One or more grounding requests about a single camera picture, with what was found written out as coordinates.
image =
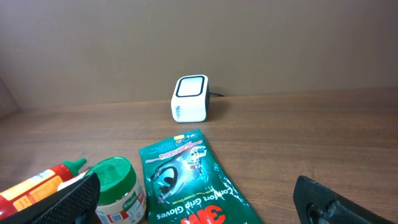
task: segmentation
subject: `bottle label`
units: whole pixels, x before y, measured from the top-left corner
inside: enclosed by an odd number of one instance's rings
[[[10,189],[7,189],[7,190],[1,192],[0,195],[3,196],[8,201],[10,201],[10,200],[20,196],[22,193],[28,191],[32,187],[35,187],[37,184],[47,180],[54,174],[55,174],[54,171],[48,169],[46,171],[43,171],[43,172],[37,174],[36,176],[34,176],[32,178],[29,178],[29,179],[23,181],[22,183],[19,183],[15,186],[11,187]]]
[[[20,199],[16,200],[13,204],[12,204],[15,209],[19,212],[22,209],[25,209],[31,205],[33,205],[33,203],[29,200],[29,198],[25,195],[23,197],[21,197]]]
[[[30,191],[29,194],[30,196],[32,196],[35,202],[38,202],[39,200],[42,200],[43,198],[46,198],[49,195],[52,195],[55,192],[57,192],[58,185],[60,185],[61,183],[62,183],[61,177],[56,175],[55,177],[46,181],[46,183]]]

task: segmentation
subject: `brown wall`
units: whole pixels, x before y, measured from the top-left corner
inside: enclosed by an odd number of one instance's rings
[[[0,118],[17,110],[18,106],[0,79]]]
[[[396,0],[2,0],[0,77],[25,108],[398,86]]]

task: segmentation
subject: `3m logo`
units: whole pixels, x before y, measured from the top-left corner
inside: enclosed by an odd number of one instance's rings
[[[179,119],[180,118],[180,113],[181,113],[181,107],[180,106],[175,107],[175,113],[177,114],[177,119]]]
[[[204,210],[197,211],[197,214],[182,219],[180,224],[222,224],[226,218],[222,211],[219,206],[209,205]]]

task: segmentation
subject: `black plastic object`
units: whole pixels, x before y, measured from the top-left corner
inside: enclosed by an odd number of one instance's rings
[[[94,223],[100,180],[91,174],[5,220],[6,223]]]
[[[302,224],[392,223],[305,176],[298,177],[293,200]]]

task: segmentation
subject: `white device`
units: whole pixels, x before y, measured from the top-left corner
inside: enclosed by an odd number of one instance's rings
[[[180,78],[172,97],[172,114],[176,122],[202,122],[209,106],[209,83],[206,75]]]

